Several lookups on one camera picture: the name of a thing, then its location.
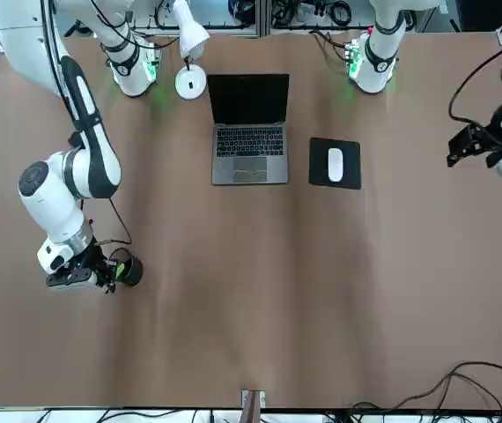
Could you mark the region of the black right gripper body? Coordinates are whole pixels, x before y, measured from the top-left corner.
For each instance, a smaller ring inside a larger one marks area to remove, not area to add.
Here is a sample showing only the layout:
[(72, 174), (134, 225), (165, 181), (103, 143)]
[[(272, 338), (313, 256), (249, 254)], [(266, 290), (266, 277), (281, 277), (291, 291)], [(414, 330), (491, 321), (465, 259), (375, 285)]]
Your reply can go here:
[(81, 269), (97, 269), (104, 262), (102, 247), (90, 244), (82, 253), (76, 256), (76, 267)]

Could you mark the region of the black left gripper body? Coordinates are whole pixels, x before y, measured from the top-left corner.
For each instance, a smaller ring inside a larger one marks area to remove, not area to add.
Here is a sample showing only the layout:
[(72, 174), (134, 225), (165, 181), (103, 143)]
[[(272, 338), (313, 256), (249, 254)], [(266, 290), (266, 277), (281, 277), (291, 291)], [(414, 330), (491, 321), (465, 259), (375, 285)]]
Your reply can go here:
[(496, 125), (479, 127), (473, 125), (472, 141), (470, 150), (472, 152), (502, 152), (502, 128)]

